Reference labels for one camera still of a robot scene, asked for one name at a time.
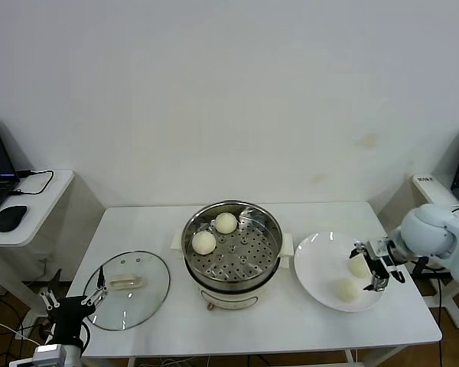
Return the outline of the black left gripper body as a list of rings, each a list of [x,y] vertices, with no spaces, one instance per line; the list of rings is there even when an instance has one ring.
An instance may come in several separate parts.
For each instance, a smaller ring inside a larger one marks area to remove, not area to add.
[[[53,336],[48,344],[83,344],[80,338],[82,322],[95,310],[93,302],[86,300],[86,296],[59,300],[59,306],[48,311],[54,325]]]

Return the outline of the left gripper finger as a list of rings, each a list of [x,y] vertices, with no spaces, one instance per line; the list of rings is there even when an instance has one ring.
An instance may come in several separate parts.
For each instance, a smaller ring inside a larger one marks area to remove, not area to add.
[[[106,286],[106,279],[104,276],[103,266],[99,267],[98,277],[96,280],[96,286],[94,291],[86,296],[82,301],[82,305],[87,306],[99,306],[108,294],[108,289]]]
[[[47,286],[41,288],[39,291],[39,296],[47,309],[57,309],[60,307],[60,302],[56,297],[56,292],[58,291],[60,283],[60,276],[61,270],[58,269]]]

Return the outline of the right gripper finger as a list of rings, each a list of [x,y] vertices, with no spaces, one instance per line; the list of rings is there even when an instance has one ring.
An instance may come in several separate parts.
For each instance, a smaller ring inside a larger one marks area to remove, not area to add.
[[[388,285],[388,271],[383,265],[371,265],[369,267],[371,272],[371,282],[365,286],[364,291],[381,292],[386,289]]]
[[[349,255],[349,259],[355,258],[356,256],[362,255],[365,259],[369,257],[367,246],[365,242],[357,242],[354,244],[354,248]]]

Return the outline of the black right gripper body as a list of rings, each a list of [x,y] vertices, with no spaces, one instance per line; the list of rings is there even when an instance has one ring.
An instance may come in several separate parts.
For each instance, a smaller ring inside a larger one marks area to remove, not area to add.
[[[399,266],[402,264],[395,257],[396,245],[388,237],[371,239],[369,241],[369,258],[371,265],[383,265],[388,271],[388,279],[392,276],[396,281],[405,281],[405,276]]]

